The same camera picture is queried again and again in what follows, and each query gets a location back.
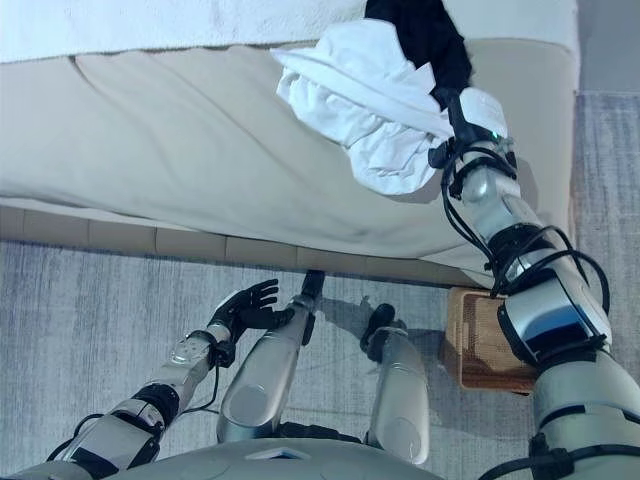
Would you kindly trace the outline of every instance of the white blanket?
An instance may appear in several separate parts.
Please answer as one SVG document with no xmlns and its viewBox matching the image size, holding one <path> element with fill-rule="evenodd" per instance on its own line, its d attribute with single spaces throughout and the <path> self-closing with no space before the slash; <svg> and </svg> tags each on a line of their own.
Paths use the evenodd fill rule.
<svg viewBox="0 0 640 480">
<path fill-rule="evenodd" d="M 556 43 L 579 59 L 576 0 L 444 0 L 469 39 Z M 366 0 L 0 0 L 0 62 L 318 39 Z"/>
<path fill-rule="evenodd" d="M 453 129 L 428 93 L 436 84 L 431 65 L 416 70 L 393 24 L 344 22 L 315 48 L 271 53 L 285 67 L 278 95 L 298 119 L 344 147 L 358 182 L 401 195 L 433 176 L 428 152 Z"/>
</svg>

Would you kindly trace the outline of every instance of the robotic hand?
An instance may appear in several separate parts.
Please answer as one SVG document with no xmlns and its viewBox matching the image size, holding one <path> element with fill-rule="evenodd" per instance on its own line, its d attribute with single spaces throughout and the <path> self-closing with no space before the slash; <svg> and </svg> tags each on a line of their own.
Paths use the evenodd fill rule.
<svg viewBox="0 0 640 480">
<path fill-rule="evenodd" d="M 278 280 L 267 280 L 223 300 L 208 326 L 218 324 L 229 329 L 231 342 L 236 343 L 247 328 L 270 329 L 286 325 L 295 312 L 288 308 L 273 311 L 269 305 L 278 301 Z"/>
</svg>

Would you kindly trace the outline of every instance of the woven basket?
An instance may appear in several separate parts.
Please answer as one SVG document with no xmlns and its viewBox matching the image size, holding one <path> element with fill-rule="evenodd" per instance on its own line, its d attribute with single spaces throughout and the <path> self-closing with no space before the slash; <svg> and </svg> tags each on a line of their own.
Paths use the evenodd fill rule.
<svg viewBox="0 0 640 480">
<path fill-rule="evenodd" d="M 536 371 L 511 352 L 496 314 L 503 302 L 484 290 L 453 288 L 440 360 L 464 388 L 529 393 Z"/>
</svg>

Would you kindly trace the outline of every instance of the wire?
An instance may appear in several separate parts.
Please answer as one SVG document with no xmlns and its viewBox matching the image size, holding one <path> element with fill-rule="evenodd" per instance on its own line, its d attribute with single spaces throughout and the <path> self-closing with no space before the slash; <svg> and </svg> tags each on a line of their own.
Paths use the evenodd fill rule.
<svg viewBox="0 0 640 480">
<path fill-rule="evenodd" d="M 215 365 L 216 365 L 216 380 L 213 385 L 213 395 L 211 397 L 211 400 L 209 400 L 204 405 L 200 405 L 199 407 L 188 408 L 187 410 L 182 412 L 181 415 L 184 415 L 186 413 L 193 413 L 193 412 L 209 412 L 209 413 L 215 413 L 218 415 L 220 414 L 218 410 L 209 409 L 209 407 L 213 404 L 213 402 L 216 401 L 216 397 L 218 396 L 218 383 L 220 379 L 220 362 L 216 360 Z"/>
<path fill-rule="evenodd" d="M 572 469 L 571 471 L 573 471 L 573 464 L 577 461 L 606 455 L 638 457 L 640 456 L 640 448 L 629 445 L 605 444 L 579 448 L 572 452 L 567 452 L 564 449 L 557 449 L 554 453 L 556 454 L 554 455 L 553 453 L 549 453 L 529 458 L 519 458 L 517 460 L 502 463 L 486 471 L 478 480 L 495 480 L 496 478 L 503 477 L 504 475 L 517 472 L 519 470 L 552 466 L 557 467 L 562 464 L 568 464 Z"/>
<path fill-rule="evenodd" d="M 592 257 L 586 255 L 585 253 L 580 252 L 579 250 L 574 249 L 567 235 L 560 228 L 554 225 L 546 226 L 544 228 L 541 228 L 539 231 L 537 231 L 531 238 L 527 240 L 526 243 L 524 243 L 518 249 L 518 251 L 514 252 L 509 257 L 508 261 L 504 264 L 502 269 L 500 271 L 497 271 L 497 265 L 496 265 L 496 261 L 493 253 L 489 250 L 489 248 L 485 245 L 485 243 L 482 240 L 480 240 L 480 238 L 475 234 L 475 232 L 471 229 L 471 227 L 464 221 L 464 219 L 460 216 L 458 211 L 455 209 L 455 207 L 449 200 L 448 187 L 450 185 L 451 177 L 453 176 L 455 178 L 456 176 L 456 172 L 455 172 L 456 161 L 459 158 L 462 159 L 463 155 L 470 152 L 478 152 L 478 153 L 482 153 L 484 155 L 489 156 L 491 159 L 495 160 L 496 162 L 504 166 L 505 173 L 507 174 L 508 172 L 515 173 L 515 169 L 503 157 L 501 157 L 500 155 L 498 155 L 496 152 L 492 150 L 489 150 L 483 147 L 467 147 L 463 149 L 458 149 L 453 152 L 453 154 L 449 159 L 449 162 L 444 167 L 442 180 L 440 182 L 440 186 L 442 190 L 442 202 L 443 202 L 444 212 L 447 217 L 447 220 L 449 221 L 451 226 L 454 228 L 454 230 L 458 232 L 458 234 L 463 239 L 465 239 L 467 242 L 474 245 L 476 248 L 482 251 L 485 257 L 487 257 L 488 267 L 486 268 L 487 270 L 492 270 L 493 276 L 495 279 L 493 288 L 491 289 L 491 296 L 495 297 L 498 293 L 509 294 L 509 292 L 514 292 L 517 289 L 517 287 L 519 287 L 524 283 L 525 280 L 530 279 L 534 273 L 540 272 L 544 267 L 546 267 L 552 261 L 565 256 L 570 256 L 576 265 L 576 269 L 578 270 L 578 273 L 584 279 L 587 285 L 589 285 L 589 280 L 587 278 L 587 274 L 584 271 L 584 268 L 582 267 L 580 260 L 586 261 L 596 272 L 598 276 L 598 280 L 600 282 L 600 289 L 602 292 L 602 309 L 608 315 L 610 304 L 611 304 L 611 295 L 609 291 L 609 282 L 607 280 L 606 274 L 604 273 L 604 270 L 602 269 L 602 267 L 600 267 L 598 262 L 596 262 Z M 562 239 L 563 243 L 566 246 L 566 250 L 556 252 L 540 260 L 536 264 L 527 268 L 513 282 L 508 282 L 506 275 L 511 265 L 518 259 L 518 257 L 524 255 L 525 253 L 528 253 L 528 249 L 531 246 L 533 246 L 533 244 L 536 241 L 540 240 L 546 232 L 549 232 L 549 231 L 555 232 Z M 589 322 L 588 320 L 587 320 L 587 325 L 594 333 L 597 333 L 595 332 L 595 328 L 593 324 L 591 324 L 591 322 Z"/>
<path fill-rule="evenodd" d="M 587 274 L 582 268 L 582 264 L 577 259 L 577 256 L 573 255 L 573 252 L 577 250 L 573 248 L 573 245 L 571 245 L 571 242 L 569 241 L 569 238 L 567 237 L 567 235 L 555 225 L 547 225 L 546 227 L 541 228 L 534 235 L 532 235 L 531 238 L 529 238 L 520 248 L 518 248 L 516 252 L 511 254 L 511 256 L 507 259 L 506 262 L 504 262 L 503 268 L 500 270 L 500 272 L 498 272 L 498 275 L 495 277 L 495 283 L 493 285 L 493 288 L 491 289 L 491 296 L 495 297 L 498 293 L 500 293 L 500 289 L 503 286 L 505 286 L 506 283 L 508 283 L 506 278 L 507 272 L 509 271 L 509 268 L 511 268 L 513 263 L 518 259 L 518 257 L 525 255 L 526 253 L 529 253 L 529 248 L 532 247 L 535 242 L 540 240 L 544 236 L 544 234 L 547 233 L 548 231 L 553 231 L 557 233 L 558 236 L 564 242 L 565 246 L 567 247 L 567 250 L 572 252 L 571 257 L 573 258 L 573 261 L 576 265 L 576 268 L 578 269 L 578 272 L 580 273 L 584 281 L 587 282 L 587 285 L 589 285 L 589 279 L 587 278 Z"/>
<path fill-rule="evenodd" d="M 65 440 L 64 442 L 62 442 L 60 445 L 58 445 L 55 450 L 53 452 L 51 452 L 51 454 L 47 457 L 47 462 L 52 462 L 56 459 L 56 457 L 58 455 L 60 455 L 60 452 L 62 452 L 65 448 L 67 448 L 69 445 L 71 445 L 71 442 L 73 442 L 76 437 L 78 435 L 80 435 L 80 430 L 82 429 L 82 427 L 84 426 L 85 423 L 87 423 L 89 420 L 93 420 L 94 418 L 100 418 L 103 417 L 104 414 L 102 413 L 92 413 L 91 415 L 87 415 L 86 417 L 84 417 L 82 420 L 80 420 L 80 422 L 78 423 L 78 425 L 76 425 L 76 428 L 73 431 L 73 437 L 71 437 L 68 440 Z"/>
</svg>

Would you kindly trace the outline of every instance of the mattress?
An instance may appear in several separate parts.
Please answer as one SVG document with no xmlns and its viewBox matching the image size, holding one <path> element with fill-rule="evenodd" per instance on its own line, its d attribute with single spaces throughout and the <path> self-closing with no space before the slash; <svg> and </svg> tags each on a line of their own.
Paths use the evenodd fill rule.
<svg viewBox="0 0 640 480">
<path fill-rule="evenodd" d="M 468 47 L 474 83 L 502 102 L 516 138 L 525 198 L 567 229 L 574 59 L 543 42 Z M 3 203 L 481 273 L 437 184 L 392 199 L 358 185 L 343 152 L 275 97 L 279 68 L 245 47 L 2 65 Z"/>
</svg>

